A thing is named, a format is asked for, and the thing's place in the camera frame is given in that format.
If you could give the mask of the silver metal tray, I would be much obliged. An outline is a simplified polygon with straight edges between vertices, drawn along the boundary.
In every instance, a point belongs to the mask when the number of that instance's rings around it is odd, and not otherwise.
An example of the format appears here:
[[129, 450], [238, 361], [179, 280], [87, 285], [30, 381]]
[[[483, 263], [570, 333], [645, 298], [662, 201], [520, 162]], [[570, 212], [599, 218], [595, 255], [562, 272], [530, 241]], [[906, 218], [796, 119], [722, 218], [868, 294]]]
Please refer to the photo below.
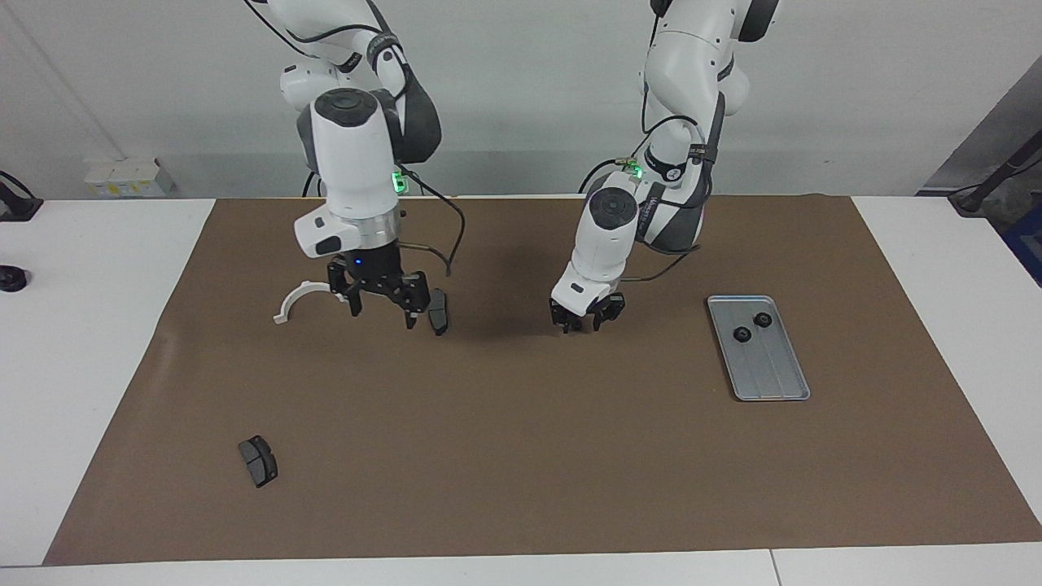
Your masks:
[[[708, 296], [708, 315], [731, 383], [734, 397], [741, 402], [805, 401], [810, 386], [798, 362], [775, 300], [767, 295]], [[769, 329], [760, 329], [753, 317], [766, 312], [773, 317]], [[733, 338], [739, 326], [752, 329], [748, 343]]]

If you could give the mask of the brown table mat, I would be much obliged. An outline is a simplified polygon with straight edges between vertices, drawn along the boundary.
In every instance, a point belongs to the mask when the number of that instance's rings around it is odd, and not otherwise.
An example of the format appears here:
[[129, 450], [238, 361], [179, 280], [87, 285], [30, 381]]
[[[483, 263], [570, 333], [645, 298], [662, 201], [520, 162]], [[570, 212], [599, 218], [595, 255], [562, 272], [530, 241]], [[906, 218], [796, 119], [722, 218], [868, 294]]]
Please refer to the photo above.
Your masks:
[[[350, 315], [291, 223], [213, 205], [49, 565], [1042, 541], [855, 204], [722, 197], [701, 249], [566, 336], [578, 200], [470, 200], [450, 327]], [[741, 402], [708, 296], [777, 303], [811, 396]], [[267, 440], [256, 488], [238, 444]]]

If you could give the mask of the short dark brake pad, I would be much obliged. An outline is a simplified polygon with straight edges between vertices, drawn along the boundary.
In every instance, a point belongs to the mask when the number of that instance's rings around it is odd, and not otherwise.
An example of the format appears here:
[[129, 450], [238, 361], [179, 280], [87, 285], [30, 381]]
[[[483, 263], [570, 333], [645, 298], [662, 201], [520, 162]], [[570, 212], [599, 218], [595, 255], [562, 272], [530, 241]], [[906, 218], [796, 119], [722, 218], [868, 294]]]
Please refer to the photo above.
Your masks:
[[277, 461], [265, 438], [253, 436], [239, 442], [238, 451], [256, 488], [263, 488], [278, 477]]

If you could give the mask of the black table clamp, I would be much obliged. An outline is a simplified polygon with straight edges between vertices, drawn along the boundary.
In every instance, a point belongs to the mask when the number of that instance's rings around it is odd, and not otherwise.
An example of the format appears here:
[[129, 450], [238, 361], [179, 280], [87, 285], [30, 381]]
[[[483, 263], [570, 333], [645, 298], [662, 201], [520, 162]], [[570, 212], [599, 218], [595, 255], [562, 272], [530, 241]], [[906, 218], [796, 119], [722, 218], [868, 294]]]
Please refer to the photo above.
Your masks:
[[0, 222], [30, 221], [43, 203], [28, 186], [0, 170]]

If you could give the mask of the black stand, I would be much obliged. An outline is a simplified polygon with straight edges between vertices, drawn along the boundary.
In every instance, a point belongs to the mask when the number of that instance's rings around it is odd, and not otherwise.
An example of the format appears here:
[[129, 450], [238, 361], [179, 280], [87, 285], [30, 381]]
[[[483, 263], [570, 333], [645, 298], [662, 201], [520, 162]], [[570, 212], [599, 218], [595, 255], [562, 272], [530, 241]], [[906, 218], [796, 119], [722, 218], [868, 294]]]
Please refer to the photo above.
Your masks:
[[1036, 164], [1042, 163], [1042, 129], [1039, 129], [1007, 160], [987, 175], [979, 184], [964, 186], [946, 195], [948, 202], [962, 216], [975, 216], [986, 197], [1004, 185], [1009, 179], [1026, 173]]

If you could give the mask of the blue crate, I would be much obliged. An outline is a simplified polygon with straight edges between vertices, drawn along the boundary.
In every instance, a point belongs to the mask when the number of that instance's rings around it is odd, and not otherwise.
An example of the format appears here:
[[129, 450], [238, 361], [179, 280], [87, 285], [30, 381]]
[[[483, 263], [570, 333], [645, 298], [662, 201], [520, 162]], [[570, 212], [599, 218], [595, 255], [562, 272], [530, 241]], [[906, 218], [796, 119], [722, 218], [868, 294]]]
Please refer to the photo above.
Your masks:
[[1001, 233], [1006, 247], [1042, 288], [1042, 203]]

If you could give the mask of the white curved plastic bracket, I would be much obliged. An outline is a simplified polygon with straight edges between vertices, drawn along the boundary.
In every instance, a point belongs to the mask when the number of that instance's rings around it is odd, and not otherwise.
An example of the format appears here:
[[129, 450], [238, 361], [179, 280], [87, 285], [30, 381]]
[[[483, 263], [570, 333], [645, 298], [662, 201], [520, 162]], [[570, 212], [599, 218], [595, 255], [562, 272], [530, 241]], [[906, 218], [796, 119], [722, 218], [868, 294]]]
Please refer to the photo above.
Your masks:
[[291, 308], [298, 303], [301, 298], [311, 294], [331, 294], [339, 303], [346, 304], [348, 301], [340, 293], [336, 293], [331, 286], [327, 282], [302, 282], [297, 288], [291, 290], [283, 297], [282, 303], [279, 306], [278, 312], [273, 316], [273, 322], [275, 324], [284, 324], [290, 320]]

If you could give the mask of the white wall socket box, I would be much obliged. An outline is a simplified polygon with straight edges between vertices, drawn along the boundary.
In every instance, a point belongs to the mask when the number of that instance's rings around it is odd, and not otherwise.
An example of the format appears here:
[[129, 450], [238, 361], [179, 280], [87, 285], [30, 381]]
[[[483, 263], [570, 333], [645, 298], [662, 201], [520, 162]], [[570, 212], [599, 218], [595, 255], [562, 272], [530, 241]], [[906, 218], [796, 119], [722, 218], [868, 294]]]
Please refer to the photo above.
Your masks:
[[119, 162], [88, 162], [83, 178], [93, 196], [111, 198], [164, 198], [175, 191], [175, 184], [155, 157], [126, 158]]

